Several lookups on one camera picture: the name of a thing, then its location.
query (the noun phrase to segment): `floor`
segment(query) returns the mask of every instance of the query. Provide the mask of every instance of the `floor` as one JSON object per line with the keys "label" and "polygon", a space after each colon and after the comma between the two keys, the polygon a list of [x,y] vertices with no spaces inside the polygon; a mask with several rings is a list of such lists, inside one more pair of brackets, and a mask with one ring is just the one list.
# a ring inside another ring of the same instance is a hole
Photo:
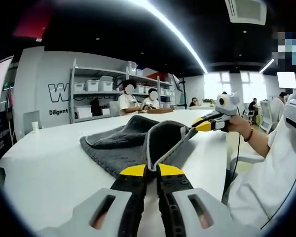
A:
{"label": "floor", "polygon": [[[258,126],[254,126],[254,129],[264,132]],[[231,160],[232,154],[237,152],[237,150],[238,150],[239,133],[229,132],[229,133],[227,133],[226,139],[227,139],[227,163],[229,163]],[[257,153],[251,148],[251,146],[248,143],[244,142],[243,137],[240,137],[239,151],[257,155]],[[237,164],[236,172],[238,174],[246,172],[251,168],[251,166],[252,166],[252,164],[240,161]]]}

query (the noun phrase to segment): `black ceiling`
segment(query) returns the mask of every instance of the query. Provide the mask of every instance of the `black ceiling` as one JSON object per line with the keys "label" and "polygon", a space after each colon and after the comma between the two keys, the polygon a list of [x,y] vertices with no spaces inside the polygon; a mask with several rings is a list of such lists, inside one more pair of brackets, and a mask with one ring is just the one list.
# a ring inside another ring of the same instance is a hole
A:
{"label": "black ceiling", "polygon": [[[86,52],[134,61],[178,77],[202,74],[177,36],[148,11],[126,0],[81,4],[83,1],[55,6],[41,43],[18,38],[9,48],[17,54],[25,47],[45,45],[45,50]],[[224,0],[150,2],[185,36],[209,72],[236,68],[258,71],[271,59],[269,10],[266,25],[260,26],[231,23]]]}

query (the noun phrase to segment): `window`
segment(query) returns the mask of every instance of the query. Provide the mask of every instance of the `window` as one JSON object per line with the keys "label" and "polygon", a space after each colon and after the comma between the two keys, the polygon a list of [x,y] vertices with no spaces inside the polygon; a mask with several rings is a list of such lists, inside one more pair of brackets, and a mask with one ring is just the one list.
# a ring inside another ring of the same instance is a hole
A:
{"label": "window", "polygon": [[204,75],[204,97],[205,99],[217,99],[217,95],[225,91],[231,94],[229,72],[208,73]]}
{"label": "window", "polygon": [[256,72],[240,72],[240,75],[244,103],[252,102],[253,98],[256,98],[258,101],[267,98],[263,74]]}

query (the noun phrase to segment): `ceiling light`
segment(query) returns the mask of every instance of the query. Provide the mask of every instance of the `ceiling light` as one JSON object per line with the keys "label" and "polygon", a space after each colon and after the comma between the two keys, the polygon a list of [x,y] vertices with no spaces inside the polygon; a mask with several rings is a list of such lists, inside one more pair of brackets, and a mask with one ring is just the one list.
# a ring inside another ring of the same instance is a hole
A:
{"label": "ceiling light", "polygon": [[160,21],[162,21],[180,40],[181,42],[187,47],[187,49],[191,52],[195,60],[198,62],[199,66],[202,68],[205,74],[207,74],[207,70],[202,63],[202,60],[198,57],[195,50],[186,40],[186,38],[181,34],[181,32],[160,12],[158,11],[150,2],[147,0],[128,0],[138,6],[145,8],[147,11],[152,13],[155,17],[157,17]]}
{"label": "ceiling light", "polygon": [[259,73],[263,73],[273,62],[274,58],[272,58],[271,61],[269,61],[267,65],[264,68],[262,68],[261,71],[259,71]]}

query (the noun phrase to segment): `air conditioner vent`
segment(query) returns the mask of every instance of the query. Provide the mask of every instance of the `air conditioner vent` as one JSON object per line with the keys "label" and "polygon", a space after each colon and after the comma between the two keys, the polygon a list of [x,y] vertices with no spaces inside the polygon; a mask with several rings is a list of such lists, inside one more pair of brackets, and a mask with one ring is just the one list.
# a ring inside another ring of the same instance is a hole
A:
{"label": "air conditioner vent", "polygon": [[262,0],[225,0],[231,23],[265,25],[266,5]]}

